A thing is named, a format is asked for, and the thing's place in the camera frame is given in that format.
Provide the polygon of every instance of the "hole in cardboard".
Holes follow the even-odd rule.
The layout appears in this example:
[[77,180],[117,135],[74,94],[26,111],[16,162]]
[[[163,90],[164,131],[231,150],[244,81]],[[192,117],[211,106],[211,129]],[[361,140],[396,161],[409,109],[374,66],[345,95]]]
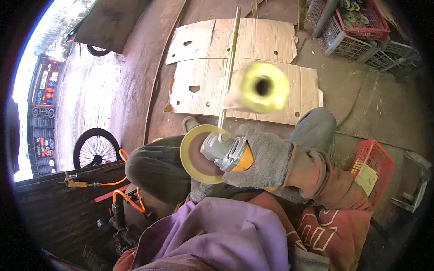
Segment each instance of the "hole in cardboard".
[[193,93],[196,93],[199,90],[201,90],[201,86],[199,86],[199,85],[191,85],[191,86],[188,87],[188,90],[191,91],[191,92],[193,92]]

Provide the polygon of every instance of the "gloved hand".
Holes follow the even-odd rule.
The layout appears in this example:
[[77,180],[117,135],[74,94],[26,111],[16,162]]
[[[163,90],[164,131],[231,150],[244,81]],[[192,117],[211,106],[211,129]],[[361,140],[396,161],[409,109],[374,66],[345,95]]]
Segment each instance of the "gloved hand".
[[236,135],[247,137],[253,164],[245,171],[226,172],[223,181],[236,187],[281,187],[294,144],[274,134],[257,131],[249,124],[241,125]]

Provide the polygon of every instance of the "grinder disc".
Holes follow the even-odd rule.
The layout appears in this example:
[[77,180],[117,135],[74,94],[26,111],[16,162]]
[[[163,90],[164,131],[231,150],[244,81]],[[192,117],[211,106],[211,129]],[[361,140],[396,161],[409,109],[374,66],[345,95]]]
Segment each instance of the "grinder disc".
[[208,184],[223,182],[224,173],[213,161],[209,161],[201,153],[202,143],[212,132],[230,135],[229,132],[217,126],[203,124],[191,129],[183,138],[180,147],[181,162],[185,171],[199,182]]

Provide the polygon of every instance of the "purple jacket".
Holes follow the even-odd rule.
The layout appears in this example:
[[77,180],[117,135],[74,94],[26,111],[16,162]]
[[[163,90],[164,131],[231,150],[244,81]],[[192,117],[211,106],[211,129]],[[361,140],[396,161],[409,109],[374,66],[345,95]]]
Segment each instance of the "purple jacket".
[[168,263],[178,264],[181,258],[202,261],[209,270],[290,268],[285,229],[277,215],[232,199],[205,198],[197,205],[190,201],[154,223],[143,232],[131,269],[151,262],[141,269],[178,269]]

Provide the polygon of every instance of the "dark pants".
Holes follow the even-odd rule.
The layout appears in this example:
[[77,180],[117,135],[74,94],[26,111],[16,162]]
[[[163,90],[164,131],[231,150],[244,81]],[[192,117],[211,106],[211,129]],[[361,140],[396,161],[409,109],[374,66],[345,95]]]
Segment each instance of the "dark pants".
[[[328,152],[336,130],[336,119],[325,108],[306,113],[295,126],[289,141],[304,149]],[[184,135],[166,137],[135,149],[125,165],[128,180],[162,202],[176,206],[190,192],[191,177],[184,170],[179,146]]]

